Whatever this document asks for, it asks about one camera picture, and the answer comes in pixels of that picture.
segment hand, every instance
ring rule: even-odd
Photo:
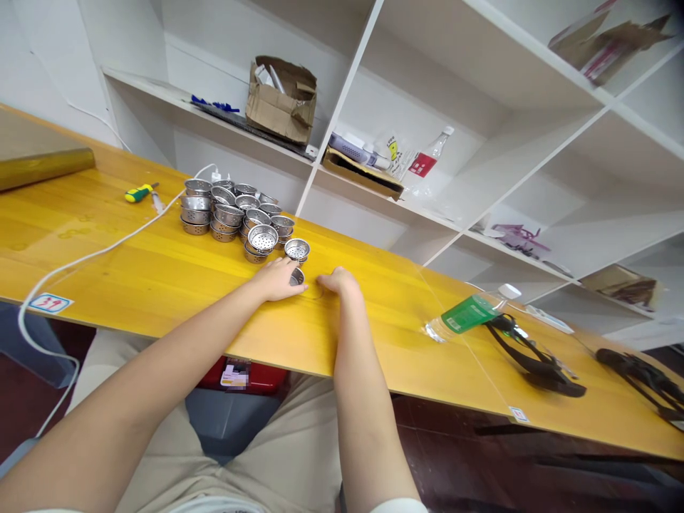
[[[262,267],[247,285],[256,290],[264,301],[280,301],[296,296],[309,288],[307,284],[290,285],[290,276],[298,265],[297,261],[277,258]]]
[[[361,292],[361,288],[358,286],[354,275],[344,269],[344,267],[336,267],[332,274],[322,274],[316,280],[326,289],[337,294],[354,291]]]

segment clear plastic bottle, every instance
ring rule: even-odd
[[[427,176],[432,167],[440,159],[444,144],[453,133],[453,127],[444,127],[440,136],[418,153],[418,156],[413,160],[413,163],[409,166],[406,174],[401,179],[401,183],[405,190],[414,189],[423,181],[423,178]]]
[[[508,301],[517,297],[520,291],[509,284],[501,285],[498,291],[473,294],[427,323],[425,331],[432,340],[450,342],[458,334],[501,315]]]

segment white sleeve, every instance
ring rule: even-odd
[[[416,499],[391,499],[373,508],[370,513],[429,513]]]

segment white shelving unit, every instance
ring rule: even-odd
[[[546,45],[601,0],[104,3],[84,0],[81,11],[117,128],[135,153],[188,174],[215,162],[306,219],[483,288],[510,282],[525,302],[630,343],[625,330],[643,336],[684,315],[684,283],[672,273],[659,277],[680,291],[663,296],[664,317],[579,282],[615,262],[654,275],[639,255],[679,255],[681,19],[665,28],[679,36],[595,88]],[[602,29],[646,23],[668,7],[620,0]],[[429,199],[395,202],[323,169],[322,151],[311,162],[189,104],[193,93],[244,112],[249,66],[261,54],[318,78],[315,146],[338,129],[366,140],[395,133],[421,147],[453,126],[425,179]],[[573,277],[470,231],[485,215],[540,229],[547,259]]]

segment yellow wooden tabletop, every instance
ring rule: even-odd
[[[23,301],[49,271],[107,247],[155,215],[149,198],[130,204],[123,199],[124,191],[159,182],[157,191],[162,201],[169,202],[187,178],[31,119],[88,143],[97,167],[0,193],[4,227],[0,297],[15,302]],[[61,318],[154,338],[164,335],[258,269],[244,259],[238,239],[222,244],[210,235],[185,234],[179,216],[180,206],[175,205],[143,233],[55,277],[42,292],[75,301],[59,314]],[[590,333],[566,336],[512,312],[588,387],[581,399],[542,392],[523,380],[483,327],[446,344],[423,333],[427,321],[476,292],[473,287],[304,219],[296,220],[295,235],[311,244],[311,256],[302,269],[309,290],[264,305],[228,353],[331,375],[336,298],[324,293],[315,277],[342,265],[356,275],[363,289],[390,389],[500,415],[510,416],[509,406],[517,406],[534,427],[684,460],[684,434],[658,418],[636,391],[598,364],[578,340],[587,346],[608,346],[605,339]],[[278,255],[274,252],[270,258]]]
[[[421,274],[445,309],[477,291],[430,269],[423,269]],[[567,335],[511,308],[507,313],[516,318],[529,339],[542,345],[539,349],[551,351],[572,369],[579,377],[576,383],[587,389],[584,397],[569,398],[530,386],[523,378],[522,368],[485,326],[460,336],[460,343],[470,347],[505,403],[523,410],[529,418],[529,426],[684,460],[684,433],[660,418],[650,402],[593,356],[598,348],[636,351],[577,328],[576,333]],[[508,341],[516,349],[533,356],[523,346]],[[680,376],[647,355],[639,356],[665,371],[684,389],[684,379]]]
[[[124,191],[159,182],[157,191],[168,202],[184,188],[187,176],[178,171],[74,137],[89,143],[97,169],[0,195],[6,227],[0,236],[0,296],[5,299],[23,301],[50,270],[116,242],[155,215],[150,198],[130,204]],[[56,277],[42,292],[75,301],[61,318],[161,337],[259,268],[244,258],[239,239],[223,244],[209,234],[188,235],[179,217],[177,204],[143,233]],[[296,219],[294,233],[311,245],[302,269],[309,290],[261,307],[230,354],[332,375],[338,308],[336,297],[324,294],[315,278],[341,265],[361,284],[392,390],[506,414],[506,405],[466,347],[439,346],[421,332],[441,305],[414,263],[304,219]]]

